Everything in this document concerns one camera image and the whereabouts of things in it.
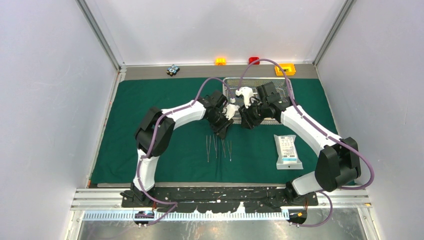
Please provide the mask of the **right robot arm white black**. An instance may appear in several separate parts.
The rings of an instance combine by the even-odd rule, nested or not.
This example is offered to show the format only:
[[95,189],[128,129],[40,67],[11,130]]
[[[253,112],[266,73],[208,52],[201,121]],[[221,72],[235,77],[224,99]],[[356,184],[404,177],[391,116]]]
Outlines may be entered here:
[[265,118],[272,118],[291,129],[317,155],[315,170],[285,184],[284,197],[291,205],[299,205],[307,194],[317,191],[332,192],[361,176],[358,144],[351,138],[341,138],[325,129],[293,97],[291,85],[288,96],[282,98],[275,84],[268,82],[252,88],[240,87],[235,91],[243,99],[239,108],[241,125],[247,129],[259,126]]

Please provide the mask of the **steel spatula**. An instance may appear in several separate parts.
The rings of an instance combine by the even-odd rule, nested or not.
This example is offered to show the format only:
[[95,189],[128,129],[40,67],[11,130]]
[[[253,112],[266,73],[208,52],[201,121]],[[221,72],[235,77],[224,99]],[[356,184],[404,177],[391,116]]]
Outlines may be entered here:
[[214,143],[214,152],[215,152],[215,158],[218,158],[218,137],[216,135],[213,135],[213,143]]

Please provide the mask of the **thin steel tweezers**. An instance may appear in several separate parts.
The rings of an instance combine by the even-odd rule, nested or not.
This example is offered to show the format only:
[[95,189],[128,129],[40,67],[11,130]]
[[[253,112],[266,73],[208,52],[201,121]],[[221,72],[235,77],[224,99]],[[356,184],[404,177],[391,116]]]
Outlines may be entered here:
[[228,141],[227,142],[227,149],[228,149],[228,156],[229,156],[229,161],[232,161],[232,142]]

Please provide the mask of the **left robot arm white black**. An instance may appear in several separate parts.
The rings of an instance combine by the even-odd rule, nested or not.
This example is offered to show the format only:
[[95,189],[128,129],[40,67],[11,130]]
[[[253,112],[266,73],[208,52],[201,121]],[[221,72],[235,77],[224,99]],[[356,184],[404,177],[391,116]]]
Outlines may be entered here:
[[130,189],[121,193],[122,207],[148,207],[154,202],[177,206],[175,201],[155,199],[150,191],[155,186],[159,158],[168,148],[174,130],[194,121],[207,120],[213,133],[225,139],[238,110],[234,103],[235,99],[227,99],[216,90],[174,108],[151,107],[134,135],[138,154],[135,177]]

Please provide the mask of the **long steel forceps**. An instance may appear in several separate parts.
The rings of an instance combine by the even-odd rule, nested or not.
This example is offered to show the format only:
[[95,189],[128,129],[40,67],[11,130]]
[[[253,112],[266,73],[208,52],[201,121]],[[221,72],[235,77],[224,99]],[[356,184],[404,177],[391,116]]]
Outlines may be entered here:
[[210,154],[211,154],[211,143],[212,143],[212,136],[207,135],[206,136],[206,154],[207,154],[207,162],[210,162]]

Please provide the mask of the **metal mesh tray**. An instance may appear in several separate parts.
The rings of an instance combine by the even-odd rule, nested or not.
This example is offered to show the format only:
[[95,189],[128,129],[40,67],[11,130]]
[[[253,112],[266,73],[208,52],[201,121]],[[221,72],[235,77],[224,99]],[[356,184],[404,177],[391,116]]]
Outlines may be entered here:
[[[228,87],[224,85],[222,86],[222,90],[224,91],[223,94],[229,99],[230,94],[236,95],[236,90],[238,89],[238,84],[240,79],[237,77],[226,77],[223,80],[228,85]],[[254,98],[261,100],[262,98],[259,96],[257,87],[264,85],[268,82],[274,83],[275,89],[280,95],[280,98],[282,100],[289,99],[289,91],[287,89],[286,81],[284,77],[245,77],[243,78],[241,87],[251,88]],[[235,104],[240,107],[244,106],[243,98],[236,97]],[[240,125],[242,122],[241,115],[238,111],[235,113],[232,119],[234,120],[233,122],[234,124]],[[268,117],[268,118],[265,118],[261,124],[262,125],[281,125],[282,123],[279,123],[277,120]]]

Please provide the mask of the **white paper packet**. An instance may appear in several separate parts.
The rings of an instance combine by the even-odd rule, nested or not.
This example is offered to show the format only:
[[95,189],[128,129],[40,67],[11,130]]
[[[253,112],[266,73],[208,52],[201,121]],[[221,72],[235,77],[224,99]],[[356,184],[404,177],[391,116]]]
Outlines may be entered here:
[[303,170],[295,146],[296,135],[274,135],[278,159],[277,170]]

